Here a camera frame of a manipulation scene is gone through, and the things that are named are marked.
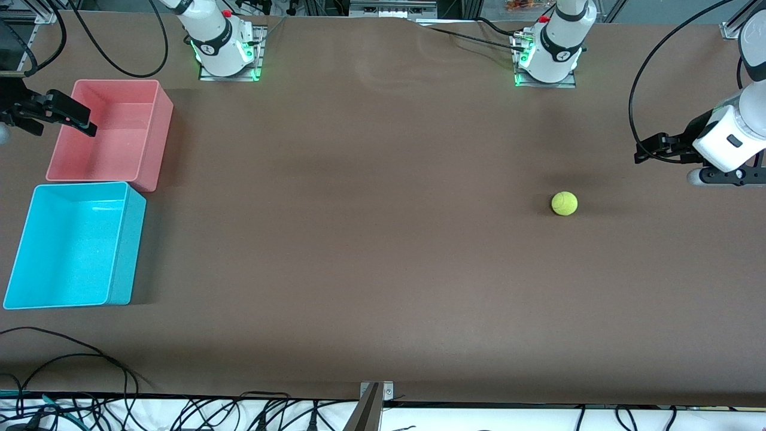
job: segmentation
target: plastic container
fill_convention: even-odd
[[[145,208],[123,182],[35,188],[3,307],[128,304]]]
[[[95,137],[72,127],[58,134],[48,181],[127,181],[157,189],[173,103],[154,80],[79,80],[72,98],[90,108]]]

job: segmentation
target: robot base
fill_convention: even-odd
[[[521,38],[514,36],[509,37],[511,46],[524,47],[524,41]],[[541,88],[575,88],[575,72],[571,71],[566,78],[559,82],[548,83],[537,81],[528,71],[519,66],[521,57],[525,55],[524,51],[513,52],[513,69],[515,73],[515,81],[517,87],[541,87]]]
[[[245,66],[241,71],[228,77],[219,77],[208,72],[200,64],[200,81],[223,81],[223,82],[255,82],[260,81],[260,70],[264,65],[264,54],[266,53],[266,36],[268,28],[265,25],[254,25],[252,39],[254,45],[245,48],[245,53],[252,55],[254,60]]]

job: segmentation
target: tennis ball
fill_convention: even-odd
[[[560,216],[569,216],[577,211],[577,197],[570,192],[558,192],[551,199],[551,208]]]

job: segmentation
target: turquoise plastic container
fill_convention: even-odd
[[[128,304],[145,210],[125,182],[37,186],[3,307]]]

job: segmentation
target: brown table surface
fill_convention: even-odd
[[[153,15],[86,18],[122,66],[158,64]],[[121,78],[65,20],[66,50],[29,87]],[[201,83],[165,23],[175,112],[133,302],[0,311],[0,327],[95,344],[148,392],[353,397],[393,380],[405,400],[765,404],[763,191],[633,165],[628,90],[668,27],[596,25],[578,88],[545,90],[514,87],[503,49],[395,18],[288,18],[261,82]],[[45,28],[38,57],[57,41]],[[736,59],[713,26],[679,34],[639,86],[640,134],[736,91]],[[0,147],[0,280],[58,130]],[[563,189],[580,199],[567,218],[548,209]],[[73,351],[8,335],[0,369]],[[121,381],[72,360],[30,389]]]

